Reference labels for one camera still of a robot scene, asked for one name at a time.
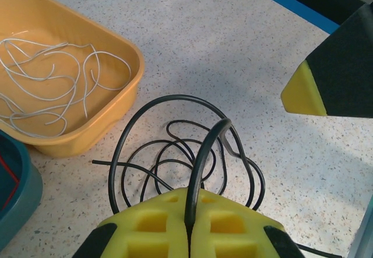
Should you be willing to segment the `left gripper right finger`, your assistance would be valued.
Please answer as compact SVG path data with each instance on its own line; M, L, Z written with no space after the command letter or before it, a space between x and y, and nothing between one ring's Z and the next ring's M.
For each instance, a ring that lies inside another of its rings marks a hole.
M191 257L304 257L278 221L200 190Z

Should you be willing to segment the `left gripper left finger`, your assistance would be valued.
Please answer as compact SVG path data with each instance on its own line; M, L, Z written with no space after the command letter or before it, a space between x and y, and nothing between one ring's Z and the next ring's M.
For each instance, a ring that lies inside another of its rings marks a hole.
M174 189L105 219L73 257L188 257L186 192Z

